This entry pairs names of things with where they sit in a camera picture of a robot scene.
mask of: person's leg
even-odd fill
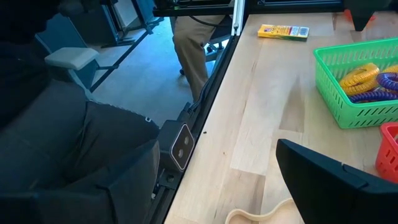
[[[219,24],[224,16],[196,16],[197,19]],[[204,45],[210,40],[215,27],[203,25],[188,16],[178,17],[174,27],[174,46],[178,60],[189,82],[193,100],[199,99],[208,76]]]
[[[145,116],[88,102],[83,133],[68,157],[65,175],[70,182],[79,180],[155,139],[158,134],[159,127]]]

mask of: red object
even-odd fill
[[[344,10],[344,15],[346,16],[346,19],[347,20],[349,20],[349,21],[352,21],[353,20],[353,16],[351,15],[351,11],[349,10],[349,9],[345,9]],[[373,20],[375,20],[376,19],[376,16],[372,16],[371,18],[370,18],[370,21],[373,21]]]
[[[398,122],[384,123],[381,134],[376,169],[381,178],[398,183]]]

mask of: chair armrest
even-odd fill
[[[92,62],[99,53],[91,48],[64,47],[44,58],[47,65],[80,70]]]

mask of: wooden piece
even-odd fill
[[[312,52],[397,35],[397,22],[380,12],[355,33],[342,13],[250,15],[165,223],[219,224],[234,208],[267,213],[289,198],[275,158],[279,138],[376,174],[379,129],[337,126],[316,89]],[[310,36],[307,42],[262,39],[256,36],[261,24],[305,26]],[[295,207],[280,212],[264,223],[303,223]]]

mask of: person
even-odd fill
[[[60,4],[0,2],[0,192],[64,187],[159,133],[149,118],[51,79],[31,43]]]
[[[219,24],[225,15],[195,16],[197,19]],[[204,46],[209,42],[216,27],[201,24],[189,16],[178,17],[174,24],[174,48],[182,70],[188,80],[193,101],[199,100],[200,92],[208,80]]]

